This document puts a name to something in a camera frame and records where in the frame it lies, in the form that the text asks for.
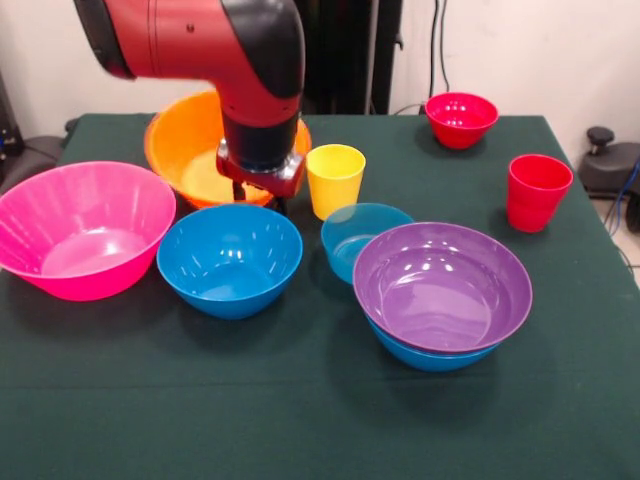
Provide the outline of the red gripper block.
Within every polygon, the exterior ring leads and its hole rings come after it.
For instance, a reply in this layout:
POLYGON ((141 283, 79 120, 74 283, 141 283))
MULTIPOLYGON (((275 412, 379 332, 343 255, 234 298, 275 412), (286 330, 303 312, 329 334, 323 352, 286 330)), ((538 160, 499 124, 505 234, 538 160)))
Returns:
POLYGON ((216 168, 222 176, 232 181, 235 202, 246 200, 243 185, 247 184, 273 195, 274 210, 287 216, 286 198, 295 197, 300 190, 305 156, 291 151, 273 166, 247 163, 234 155, 226 140, 222 139, 216 150, 216 168))

